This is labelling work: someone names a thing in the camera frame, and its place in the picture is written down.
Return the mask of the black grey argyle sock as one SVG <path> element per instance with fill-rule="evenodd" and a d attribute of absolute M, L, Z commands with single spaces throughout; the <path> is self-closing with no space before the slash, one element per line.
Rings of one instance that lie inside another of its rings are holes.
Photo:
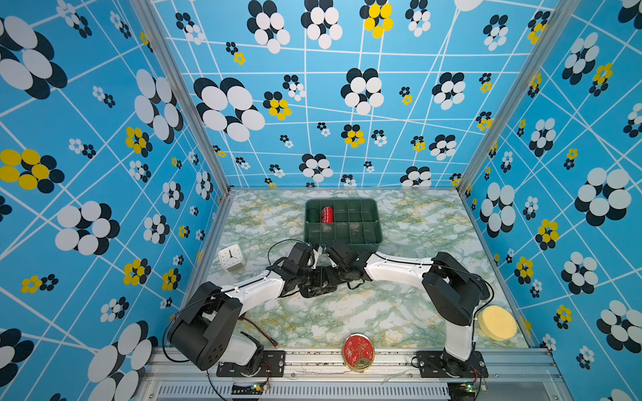
<path fill-rule="evenodd" d="M 312 272 L 299 286 L 299 292 L 304 298 L 320 297 L 335 292 L 341 283 L 332 267 L 321 267 Z"/>

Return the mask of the green compartment tray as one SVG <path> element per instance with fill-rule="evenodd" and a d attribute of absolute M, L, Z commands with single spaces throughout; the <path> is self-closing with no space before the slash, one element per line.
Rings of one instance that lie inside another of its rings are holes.
<path fill-rule="evenodd" d="M 334 208 L 334 223 L 308 223 L 309 208 Z M 321 198 L 308 200 L 304 212 L 304 241 L 325 246 L 344 242 L 356 252 L 378 251 L 383 240 L 377 202 L 371 198 Z"/>

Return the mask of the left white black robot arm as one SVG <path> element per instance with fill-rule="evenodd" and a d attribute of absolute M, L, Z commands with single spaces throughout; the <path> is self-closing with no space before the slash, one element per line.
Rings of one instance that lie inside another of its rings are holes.
<path fill-rule="evenodd" d="M 287 257 L 270 264 L 257 277 L 219 286 L 205 282 L 171 320 L 164 339 L 201 371 L 222 363 L 253 376 L 266 367 L 264 346 L 251 335 L 234 333 L 246 312 L 287 297 L 315 272 L 320 247 L 297 242 Z"/>

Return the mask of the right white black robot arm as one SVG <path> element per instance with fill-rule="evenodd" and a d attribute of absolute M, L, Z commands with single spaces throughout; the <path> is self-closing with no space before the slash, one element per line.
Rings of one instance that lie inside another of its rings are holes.
<path fill-rule="evenodd" d="M 343 242 L 331 242 L 324 253 L 341 282 L 395 282 L 425 290 L 436 311 L 446 320 L 445 356 L 461 362 L 470 359 L 474 318 L 493 300 L 494 290 L 451 254 L 394 257 L 375 251 L 356 252 Z"/>

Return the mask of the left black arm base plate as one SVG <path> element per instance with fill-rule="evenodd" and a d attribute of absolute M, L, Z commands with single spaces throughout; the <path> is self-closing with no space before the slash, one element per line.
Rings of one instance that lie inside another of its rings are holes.
<path fill-rule="evenodd" d="M 284 350 L 264 350 L 246 365 L 220 363 L 216 375 L 219 378 L 282 378 L 286 355 Z"/>

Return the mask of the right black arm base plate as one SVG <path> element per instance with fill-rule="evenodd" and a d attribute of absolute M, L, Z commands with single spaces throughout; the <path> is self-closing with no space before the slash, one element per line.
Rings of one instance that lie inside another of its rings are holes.
<path fill-rule="evenodd" d="M 461 361 L 445 351 L 418 351 L 415 354 L 421 377 L 439 379 L 474 379 L 489 377 L 481 352 L 473 350 L 469 359 Z"/>

